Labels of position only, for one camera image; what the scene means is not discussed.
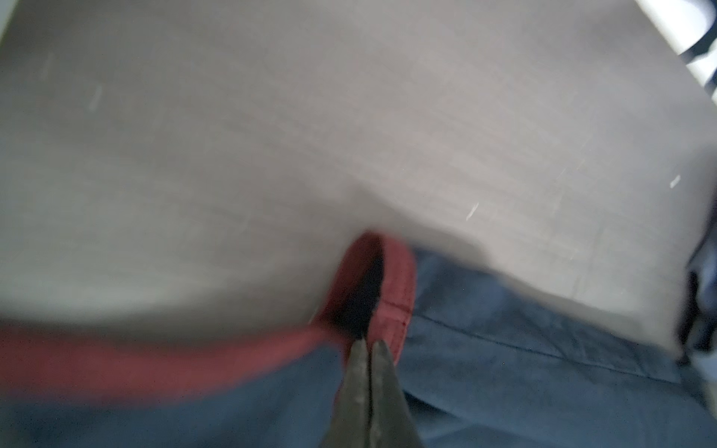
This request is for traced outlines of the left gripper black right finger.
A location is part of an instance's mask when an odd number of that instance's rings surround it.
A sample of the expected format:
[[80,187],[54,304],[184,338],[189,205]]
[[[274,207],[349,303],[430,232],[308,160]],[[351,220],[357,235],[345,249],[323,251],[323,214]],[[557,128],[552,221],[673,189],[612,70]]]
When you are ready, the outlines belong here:
[[378,341],[372,347],[370,380],[368,446],[423,447],[398,381],[392,353],[384,341]]

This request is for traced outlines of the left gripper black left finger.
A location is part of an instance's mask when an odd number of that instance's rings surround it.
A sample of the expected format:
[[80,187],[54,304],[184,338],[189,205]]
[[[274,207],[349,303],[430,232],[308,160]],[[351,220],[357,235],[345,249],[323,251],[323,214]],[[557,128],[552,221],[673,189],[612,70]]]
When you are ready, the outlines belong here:
[[372,416],[370,353],[367,343],[351,346],[345,377],[338,390],[330,427],[321,448],[368,447]]

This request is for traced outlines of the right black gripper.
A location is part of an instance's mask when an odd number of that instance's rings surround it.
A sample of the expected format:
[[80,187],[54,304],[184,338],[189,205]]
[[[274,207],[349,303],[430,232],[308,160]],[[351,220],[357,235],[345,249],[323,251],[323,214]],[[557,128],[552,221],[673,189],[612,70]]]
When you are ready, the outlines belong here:
[[716,334],[716,195],[713,195],[705,233],[686,265],[685,311],[677,338],[683,351],[679,364],[689,364],[694,352],[713,351]]

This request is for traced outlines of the black printed tank top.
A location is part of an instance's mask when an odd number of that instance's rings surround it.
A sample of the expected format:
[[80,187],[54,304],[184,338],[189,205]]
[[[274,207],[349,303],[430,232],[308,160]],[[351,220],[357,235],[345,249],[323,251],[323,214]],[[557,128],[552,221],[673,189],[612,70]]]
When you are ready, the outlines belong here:
[[351,346],[384,341],[423,447],[713,447],[696,372],[381,233],[302,327],[199,348],[1,329],[23,447],[320,447]]

